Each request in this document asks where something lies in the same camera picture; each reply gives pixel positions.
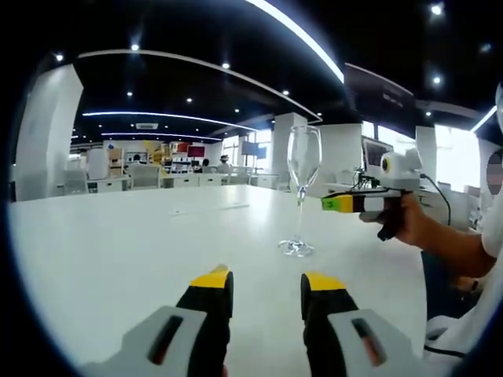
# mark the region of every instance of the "glass stem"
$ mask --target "glass stem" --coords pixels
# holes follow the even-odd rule
[[[306,197],[306,187],[300,186],[297,191],[297,229],[294,237],[295,241],[300,241],[300,227],[302,225],[302,207]]]

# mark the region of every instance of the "glass base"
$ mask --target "glass base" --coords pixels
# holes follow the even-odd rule
[[[283,254],[292,257],[302,258],[314,252],[314,247],[300,240],[281,241],[277,246]]]

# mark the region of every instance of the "black ceiling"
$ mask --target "black ceiling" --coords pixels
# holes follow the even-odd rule
[[[346,62],[369,69],[404,86],[417,99],[458,104],[482,114],[494,105],[503,67],[497,2],[446,2],[441,17],[432,16],[430,2],[269,3],[304,28],[342,69]],[[84,112],[161,112],[239,123],[296,111],[315,120],[267,90],[196,64],[143,54],[77,59],[91,51],[128,49],[134,42],[141,49],[213,64],[228,61],[242,75],[275,90],[287,89],[291,99],[322,113],[324,123],[352,116],[345,111],[344,87],[321,59],[290,30],[245,0],[85,1],[61,13],[59,22],[59,32],[50,29],[46,46],[52,53],[62,52],[64,62],[74,62],[83,82],[77,134],[99,139],[100,132],[131,132],[130,124],[135,122],[159,122],[160,132],[166,132],[162,127],[168,125],[170,133],[177,134],[193,134],[197,128],[202,136],[215,135],[222,129],[151,116],[82,117]],[[482,52],[487,43],[490,51]],[[433,75],[441,75],[441,86],[432,85]],[[126,95],[128,90],[132,97]],[[187,97],[193,99],[191,104]],[[434,113],[418,124],[438,119],[445,119],[445,114]],[[270,121],[250,126],[263,128]],[[404,132],[413,134],[413,130]],[[479,136],[501,144],[494,118]]]

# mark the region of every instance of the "white sleeve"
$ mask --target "white sleeve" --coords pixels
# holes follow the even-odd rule
[[[483,219],[482,245],[489,255],[497,258],[503,247],[503,189],[494,198],[493,206]]]

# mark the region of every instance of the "wine glass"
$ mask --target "wine glass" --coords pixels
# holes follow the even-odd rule
[[[316,179],[320,165],[320,130],[313,126],[293,126],[288,138],[288,171],[297,187],[298,219],[293,240],[281,241],[278,245],[286,255],[305,257],[314,250],[301,240],[300,227],[306,190]]]

